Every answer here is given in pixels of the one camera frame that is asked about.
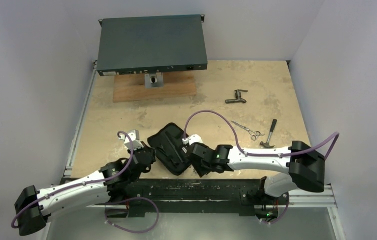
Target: black case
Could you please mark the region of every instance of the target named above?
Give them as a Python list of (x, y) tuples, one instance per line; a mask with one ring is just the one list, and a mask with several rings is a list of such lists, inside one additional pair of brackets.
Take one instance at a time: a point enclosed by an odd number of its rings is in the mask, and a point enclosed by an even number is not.
[(183, 144), (184, 131), (175, 123), (166, 125), (147, 142), (156, 149), (156, 157), (175, 176), (179, 176), (191, 165), (186, 157), (187, 146)]

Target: hammer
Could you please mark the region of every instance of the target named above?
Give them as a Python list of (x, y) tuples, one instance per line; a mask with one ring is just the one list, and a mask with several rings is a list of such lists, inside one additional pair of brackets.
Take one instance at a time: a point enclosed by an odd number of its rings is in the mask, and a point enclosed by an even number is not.
[(272, 120), (271, 130), (269, 130), (268, 140), (266, 142), (261, 141), (260, 145), (266, 149), (273, 149), (275, 146), (270, 146), (271, 136), (273, 135), (274, 129), (276, 128), (277, 119)]

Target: beige table surface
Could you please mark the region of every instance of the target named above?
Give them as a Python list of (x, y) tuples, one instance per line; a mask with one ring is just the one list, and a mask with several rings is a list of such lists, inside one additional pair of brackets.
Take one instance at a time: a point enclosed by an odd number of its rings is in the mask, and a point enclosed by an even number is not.
[[(260, 148), (266, 141), (273, 119), (278, 119), (271, 144), (276, 148), (291, 146), (299, 140), (310, 144), (305, 123), (296, 97), (293, 82), (285, 61), (209, 61), (207, 70), (192, 71), (197, 96), (160, 100), (113, 103), (114, 77), (98, 77), (88, 106), (85, 124), (77, 149), (71, 177), (82, 178), (107, 163), (128, 157), (118, 131), (140, 131), (140, 138), (156, 134), (168, 123), (184, 128), (187, 118), (199, 110), (214, 110), (229, 121), (236, 121), (255, 131), (261, 131), (257, 141), (243, 129), (236, 127), (243, 148)], [(242, 97), (246, 104), (225, 104), (234, 98), (234, 90), (249, 92)], [(187, 133), (198, 134), (212, 149), (217, 145), (235, 146), (231, 129), (218, 116), (201, 113), (188, 125)], [(260, 179), (276, 172), (241, 170), (223, 174), (210, 173), (205, 179)], [(142, 178), (197, 179), (193, 167), (182, 175), (172, 175), (158, 160), (150, 173)]]

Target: metal tool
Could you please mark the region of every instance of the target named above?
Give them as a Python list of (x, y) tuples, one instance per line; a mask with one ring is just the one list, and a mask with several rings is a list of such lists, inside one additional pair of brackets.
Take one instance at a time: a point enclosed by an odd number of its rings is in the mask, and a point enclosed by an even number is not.
[(244, 103), (245, 104), (245, 103), (248, 102), (248, 101), (246, 101), (245, 99), (242, 98), (242, 92), (247, 93), (247, 92), (249, 92), (248, 90), (237, 89), (234, 92), (235, 92), (235, 99), (225, 100), (226, 104), (235, 104), (235, 103)]
[(260, 145), (266, 149), (273, 149), (275, 146), (270, 146), (271, 136), (273, 135), (274, 129), (276, 128), (277, 119), (272, 120), (271, 129), (269, 130), (268, 140), (266, 142), (261, 141)]
[(231, 121), (231, 122), (233, 124), (239, 126), (240, 128), (246, 130), (250, 134), (250, 139), (252, 139), (252, 141), (256, 141), (256, 139), (258, 139), (258, 137), (260, 137), (262, 135), (260, 131), (252, 131), (248, 127), (243, 126), (240, 123), (237, 123), (235, 121)]

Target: wall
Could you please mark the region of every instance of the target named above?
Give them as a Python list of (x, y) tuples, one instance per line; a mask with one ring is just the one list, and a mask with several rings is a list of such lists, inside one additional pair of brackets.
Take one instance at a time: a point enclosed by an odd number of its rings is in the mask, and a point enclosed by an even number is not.
[(0, 239), (24, 188), (59, 183), (90, 64), (60, 1), (0, 0)]
[(72, 22), (98, 56), (98, 20), (205, 14), (203, 32), (212, 60), (291, 60), (324, 0), (64, 0)]
[(290, 64), (311, 141), (327, 163), (348, 239), (377, 239), (377, 1), (325, 1)]

